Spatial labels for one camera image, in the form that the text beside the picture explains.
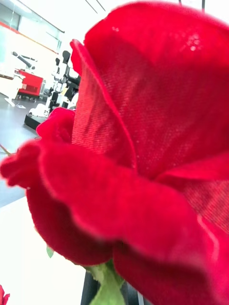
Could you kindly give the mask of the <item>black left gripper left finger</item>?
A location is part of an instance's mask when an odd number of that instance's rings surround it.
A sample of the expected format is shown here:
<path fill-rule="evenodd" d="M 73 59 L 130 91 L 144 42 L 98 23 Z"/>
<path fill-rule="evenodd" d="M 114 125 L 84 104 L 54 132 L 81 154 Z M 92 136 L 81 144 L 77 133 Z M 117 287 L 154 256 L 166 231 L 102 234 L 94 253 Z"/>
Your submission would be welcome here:
<path fill-rule="evenodd" d="M 86 271 L 81 298 L 81 305 L 89 305 L 97 294 L 100 287 L 98 281 L 94 280 L 90 272 Z"/>

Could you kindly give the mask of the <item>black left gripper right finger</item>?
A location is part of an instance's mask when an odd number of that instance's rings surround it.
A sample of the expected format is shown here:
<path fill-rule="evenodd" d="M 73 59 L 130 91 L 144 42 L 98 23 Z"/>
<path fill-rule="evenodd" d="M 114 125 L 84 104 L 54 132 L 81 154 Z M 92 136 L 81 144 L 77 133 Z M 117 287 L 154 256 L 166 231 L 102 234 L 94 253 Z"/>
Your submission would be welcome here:
<path fill-rule="evenodd" d="M 143 296 L 136 291 L 128 282 L 124 282 L 121 288 L 126 305 L 143 305 Z"/>

